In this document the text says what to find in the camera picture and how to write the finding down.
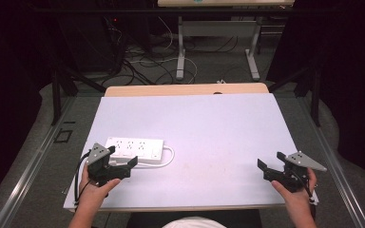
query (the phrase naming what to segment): power strip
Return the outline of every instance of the power strip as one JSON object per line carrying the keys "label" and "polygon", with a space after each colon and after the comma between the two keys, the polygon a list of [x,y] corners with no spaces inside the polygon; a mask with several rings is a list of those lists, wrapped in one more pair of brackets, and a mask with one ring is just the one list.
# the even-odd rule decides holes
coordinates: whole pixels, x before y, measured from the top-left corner
{"label": "power strip", "polygon": [[110,155],[116,162],[129,162],[138,156],[138,163],[160,164],[162,162],[163,140],[108,137],[106,148],[115,146]]}

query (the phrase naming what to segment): white tabletop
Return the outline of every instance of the white tabletop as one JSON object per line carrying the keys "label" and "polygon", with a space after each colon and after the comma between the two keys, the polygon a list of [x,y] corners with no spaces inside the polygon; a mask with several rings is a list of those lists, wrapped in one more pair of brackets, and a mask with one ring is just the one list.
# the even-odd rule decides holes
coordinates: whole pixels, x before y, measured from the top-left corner
{"label": "white tabletop", "polygon": [[[267,93],[104,97],[84,153],[108,137],[161,139],[176,152],[164,168],[132,169],[131,178],[105,199],[102,210],[111,211],[282,205],[257,159],[281,171],[277,151],[297,152],[274,95]],[[72,209],[73,201],[69,191],[64,208]]]}
{"label": "white tabletop", "polygon": [[290,6],[295,0],[159,0],[160,7]]}

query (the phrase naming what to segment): white power strip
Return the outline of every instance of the white power strip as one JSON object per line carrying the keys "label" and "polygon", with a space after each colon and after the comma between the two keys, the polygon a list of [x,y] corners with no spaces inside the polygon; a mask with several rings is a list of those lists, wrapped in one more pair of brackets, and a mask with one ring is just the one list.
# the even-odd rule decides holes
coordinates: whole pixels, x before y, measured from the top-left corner
{"label": "white power strip", "polygon": [[116,162],[129,162],[138,156],[138,163],[159,164],[162,162],[163,140],[108,137],[106,148],[115,146],[110,155]]}

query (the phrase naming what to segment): desk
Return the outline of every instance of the desk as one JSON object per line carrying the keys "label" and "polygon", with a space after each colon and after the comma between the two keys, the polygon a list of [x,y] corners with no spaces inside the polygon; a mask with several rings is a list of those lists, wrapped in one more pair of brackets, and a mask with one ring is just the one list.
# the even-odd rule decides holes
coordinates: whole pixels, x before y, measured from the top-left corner
{"label": "desk", "polygon": [[[160,7],[182,8],[182,7],[262,7],[262,6],[290,6],[294,0],[159,0]],[[184,36],[240,36],[252,37],[250,48],[245,50],[245,55],[250,67],[253,80],[259,80],[259,73],[254,60],[254,51],[259,38],[262,17],[257,21],[183,21],[179,17],[179,60],[177,63],[176,78],[183,78],[185,61],[185,49],[183,47]]]}
{"label": "desk", "polygon": [[[163,168],[132,169],[131,178],[109,193],[101,210],[181,211],[283,205],[282,197],[262,178],[257,159],[282,170],[277,151],[291,154],[297,150],[274,95],[267,91],[263,84],[109,88],[100,102],[83,153],[96,142],[106,144],[108,137],[127,137],[164,140],[176,155]],[[167,156],[170,155],[164,150],[166,161]],[[64,208],[72,210],[73,201],[69,191]]]}

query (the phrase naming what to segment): hand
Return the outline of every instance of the hand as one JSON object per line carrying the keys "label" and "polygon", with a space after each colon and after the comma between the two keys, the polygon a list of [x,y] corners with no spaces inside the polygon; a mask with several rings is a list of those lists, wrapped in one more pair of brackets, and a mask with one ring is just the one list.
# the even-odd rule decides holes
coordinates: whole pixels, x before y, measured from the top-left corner
{"label": "hand", "polygon": [[89,182],[87,165],[85,164],[82,179],[79,184],[79,205],[69,227],[91,227],[94,216],[102,205],[106,195],[121,180],[110,180],[101,187]]}
{"label": "hand", "polygon": [[[317,183],[316,174],[311,168],[307,168],[307,172],[310,192],[313,193]],[[284,198],[289,217],[297,228],[316,227],[310,211],[309,196],[304,188],[301,191],[291,193],[278,181],[273,180],[271,183]]]}

